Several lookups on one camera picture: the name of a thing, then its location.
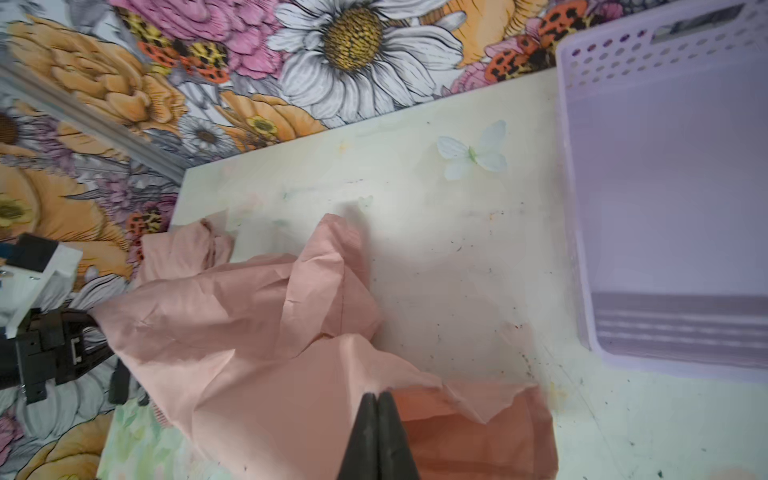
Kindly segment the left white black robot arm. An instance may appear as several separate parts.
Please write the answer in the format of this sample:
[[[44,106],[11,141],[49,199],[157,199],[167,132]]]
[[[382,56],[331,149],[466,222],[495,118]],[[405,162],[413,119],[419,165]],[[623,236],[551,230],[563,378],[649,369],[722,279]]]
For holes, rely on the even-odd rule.
[[[113,356],[89,311],[129,283],[88,274],[75,291],[82,259],[78,249],[31,234],[1,245],[1,387],[19,387],[28,404]]]

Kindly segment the pink pixel-print t-shirt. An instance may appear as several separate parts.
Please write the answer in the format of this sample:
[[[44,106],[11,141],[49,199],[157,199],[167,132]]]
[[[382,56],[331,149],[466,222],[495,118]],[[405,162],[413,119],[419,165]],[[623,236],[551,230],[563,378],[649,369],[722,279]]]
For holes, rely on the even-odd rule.
[[[229,262],[234,238],[207,220],[175,226],[141,239],[143,261],[137,286],[159,280],[188,278]]]

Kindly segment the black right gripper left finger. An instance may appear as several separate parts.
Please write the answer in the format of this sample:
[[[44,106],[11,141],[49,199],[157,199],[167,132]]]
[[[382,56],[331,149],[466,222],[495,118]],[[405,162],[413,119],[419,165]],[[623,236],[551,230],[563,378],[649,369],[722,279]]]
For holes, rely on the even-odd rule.
[[[378,478],[378,404],[374,393],[362,396],[337,480]]]

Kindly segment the pink garments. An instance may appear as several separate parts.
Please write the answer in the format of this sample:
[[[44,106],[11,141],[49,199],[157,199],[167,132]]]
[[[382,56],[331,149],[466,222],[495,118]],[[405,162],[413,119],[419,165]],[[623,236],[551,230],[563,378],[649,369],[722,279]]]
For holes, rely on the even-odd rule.
[[[328,214],[298,255],[159,280],[92,317],[165,418],[242,479],[333,479],[366,393],[391,392],[424,479],[552,479],[532,384],[447,382],[372,337],[382,317],[359,231]]]

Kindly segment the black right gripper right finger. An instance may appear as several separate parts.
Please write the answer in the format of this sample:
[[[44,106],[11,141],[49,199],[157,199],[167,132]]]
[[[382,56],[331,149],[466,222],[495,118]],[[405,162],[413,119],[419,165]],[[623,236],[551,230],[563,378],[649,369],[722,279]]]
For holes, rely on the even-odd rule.
[[[409,447],[407,432],[391,392],[386,391],[379,395],[377,408],[378,478],[419,480],[420,475]]]

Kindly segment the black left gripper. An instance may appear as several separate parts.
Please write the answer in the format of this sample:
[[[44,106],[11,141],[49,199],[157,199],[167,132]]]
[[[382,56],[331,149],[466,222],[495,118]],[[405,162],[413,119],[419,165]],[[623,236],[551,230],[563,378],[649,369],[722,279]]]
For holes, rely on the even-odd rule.
[[[59,308],[31,309],[13,338],[1,334],[1,387],[20,387],[28,404],[47,398],[46,383],[61,385],[79,379],[113,352],[104,342],[90,346],[86,334],[97,323],[86,311]],[[117,359],[110,377],[108,401],[125,404],[130,396],[131,373]]]

